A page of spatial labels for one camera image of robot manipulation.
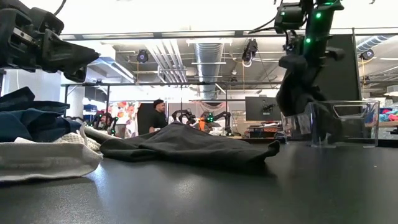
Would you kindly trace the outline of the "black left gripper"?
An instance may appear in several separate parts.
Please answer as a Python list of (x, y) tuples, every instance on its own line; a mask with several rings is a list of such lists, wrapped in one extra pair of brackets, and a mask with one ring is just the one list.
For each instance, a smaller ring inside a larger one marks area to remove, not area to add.
[(62, 71), (66, 79), (83, 83), (87, 65), (99, 58), (94, 49), (62, 40), (50, 29), (42, 40), (40, 23), (47, 11), (20, 1), (1, 1), (1, 68)]

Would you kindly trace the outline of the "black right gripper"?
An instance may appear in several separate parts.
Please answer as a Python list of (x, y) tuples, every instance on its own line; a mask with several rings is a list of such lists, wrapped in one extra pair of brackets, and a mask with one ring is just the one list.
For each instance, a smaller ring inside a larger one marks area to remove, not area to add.
[(329, 47), (332, 39), (329, 32), (316, 32), (302, 35), (294, 30), (285, 30), (285, 56), (279, 59), (279, 67), (289, 71), (305, 71), (308, 67), (322, 67), (326, 59), (342, 60), (345, 51), (341, 48)]

